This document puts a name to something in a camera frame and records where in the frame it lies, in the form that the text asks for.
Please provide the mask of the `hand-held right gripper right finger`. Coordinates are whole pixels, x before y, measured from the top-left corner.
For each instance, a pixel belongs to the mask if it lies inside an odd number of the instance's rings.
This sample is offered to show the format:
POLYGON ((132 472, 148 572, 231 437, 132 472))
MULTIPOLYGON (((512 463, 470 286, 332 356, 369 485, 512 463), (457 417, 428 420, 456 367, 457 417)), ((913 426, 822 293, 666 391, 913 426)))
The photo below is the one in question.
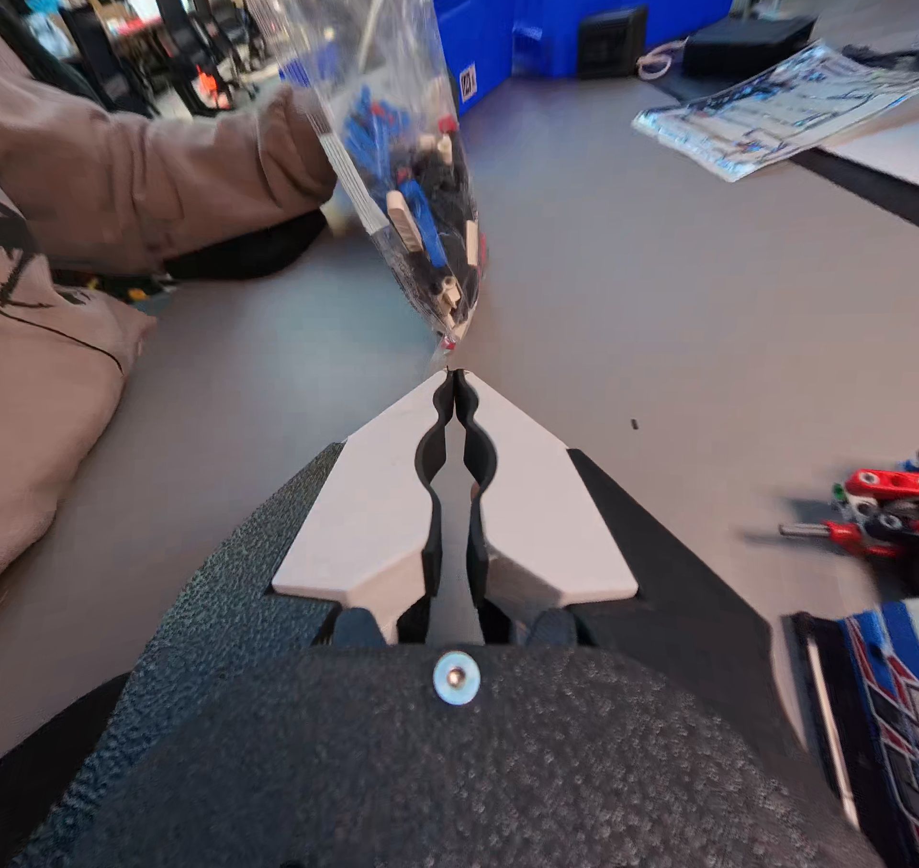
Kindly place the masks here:
POLYGON ((476 485, 466 570, 485 642, 526 642, 547 612, 638 596, 561 439, 468 370, 458 371, 458 419, 476 485))

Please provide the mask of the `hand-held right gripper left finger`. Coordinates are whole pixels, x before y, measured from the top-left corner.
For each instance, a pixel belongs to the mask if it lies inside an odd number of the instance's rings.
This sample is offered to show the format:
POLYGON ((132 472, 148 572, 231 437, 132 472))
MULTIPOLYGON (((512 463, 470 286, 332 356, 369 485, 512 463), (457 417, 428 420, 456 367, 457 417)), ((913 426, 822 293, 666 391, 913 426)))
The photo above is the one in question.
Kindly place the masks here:
POLYGON ((454 378, 440 371, 344 442, 272 590, 368 611, 384 641, 424 642, 442 573, 433 479, 447 457, 454 378))

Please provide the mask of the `large clear numbered parts bag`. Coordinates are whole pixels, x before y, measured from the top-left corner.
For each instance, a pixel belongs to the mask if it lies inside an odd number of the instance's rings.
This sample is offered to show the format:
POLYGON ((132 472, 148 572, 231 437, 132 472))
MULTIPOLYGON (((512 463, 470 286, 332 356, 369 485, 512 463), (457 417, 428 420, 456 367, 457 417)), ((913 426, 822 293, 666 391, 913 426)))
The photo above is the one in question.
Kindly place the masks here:
POLYGON ((247 0, 408 302, 451 352, 485 256, 434 0, 247 0))

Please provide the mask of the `partly built lego race car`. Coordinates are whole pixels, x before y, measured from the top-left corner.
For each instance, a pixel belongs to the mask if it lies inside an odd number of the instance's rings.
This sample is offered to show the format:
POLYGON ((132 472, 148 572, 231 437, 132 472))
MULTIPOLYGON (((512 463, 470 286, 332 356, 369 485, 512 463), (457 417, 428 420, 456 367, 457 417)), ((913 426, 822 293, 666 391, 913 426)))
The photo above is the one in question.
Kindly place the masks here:
POLYGON ((833 484, 835 518, 777 529, 893 568, 909 592, 836 620, 790 617, 821 763, 844 816, 889 866, 917 866, 917 471, 917 458, 858 468, 833 484))

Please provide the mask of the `person's left forearm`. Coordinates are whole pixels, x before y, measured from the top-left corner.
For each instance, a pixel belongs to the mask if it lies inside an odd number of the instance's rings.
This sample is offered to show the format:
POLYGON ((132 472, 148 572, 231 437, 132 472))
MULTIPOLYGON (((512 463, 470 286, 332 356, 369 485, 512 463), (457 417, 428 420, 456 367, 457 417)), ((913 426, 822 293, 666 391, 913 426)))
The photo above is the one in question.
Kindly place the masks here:
POLYGON ((190 121, 111 113, 37 80, 2 41, 2 246, 92 272, 167 262, 321 209, 336 173, 310 92, 190 121))

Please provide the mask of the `holographic sticker sheet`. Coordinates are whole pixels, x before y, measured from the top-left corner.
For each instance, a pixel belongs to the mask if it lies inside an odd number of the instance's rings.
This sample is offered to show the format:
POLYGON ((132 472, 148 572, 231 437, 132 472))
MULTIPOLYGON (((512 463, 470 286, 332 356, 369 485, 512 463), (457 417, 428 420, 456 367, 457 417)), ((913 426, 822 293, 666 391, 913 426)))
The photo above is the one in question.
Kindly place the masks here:
POLYGON ((870 67, 816 42, 726 90, 639 112, 631 126, 735 183, 863 127, 917 93, 917 71, 870 67))

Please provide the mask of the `small black cube device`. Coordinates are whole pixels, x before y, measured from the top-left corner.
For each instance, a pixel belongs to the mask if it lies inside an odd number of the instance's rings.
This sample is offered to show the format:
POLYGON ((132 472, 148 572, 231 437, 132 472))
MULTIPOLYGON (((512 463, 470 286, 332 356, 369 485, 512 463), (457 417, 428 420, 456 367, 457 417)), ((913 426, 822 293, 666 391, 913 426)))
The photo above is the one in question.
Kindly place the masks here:
POLYGON ((576 77, 586 81, 636 75, 647 17, 648 7, 641 4, 584 18, 578 26, 576 77))

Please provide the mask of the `group of black office chairs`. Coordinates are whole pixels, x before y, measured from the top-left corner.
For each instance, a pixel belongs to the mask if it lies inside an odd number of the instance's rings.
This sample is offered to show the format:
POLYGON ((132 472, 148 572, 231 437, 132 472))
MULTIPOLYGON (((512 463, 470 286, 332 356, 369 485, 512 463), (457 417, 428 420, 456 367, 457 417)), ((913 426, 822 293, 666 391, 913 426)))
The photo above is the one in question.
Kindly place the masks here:
POLYGON ((245 0, 2 0, 2 39, 37 79, 150 117, 246 108, 271 60, 245 0))

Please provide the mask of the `black power brick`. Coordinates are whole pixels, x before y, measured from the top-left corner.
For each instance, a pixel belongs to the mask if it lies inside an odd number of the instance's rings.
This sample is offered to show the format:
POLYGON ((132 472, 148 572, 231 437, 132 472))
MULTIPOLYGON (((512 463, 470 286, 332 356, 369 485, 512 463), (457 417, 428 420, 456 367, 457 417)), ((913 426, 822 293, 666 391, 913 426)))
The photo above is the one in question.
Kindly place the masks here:
POLYGON ((779 20, 726 17, 686 40, 683 73, 746 80, 807 47, 817 20, 815 15, 779 20))

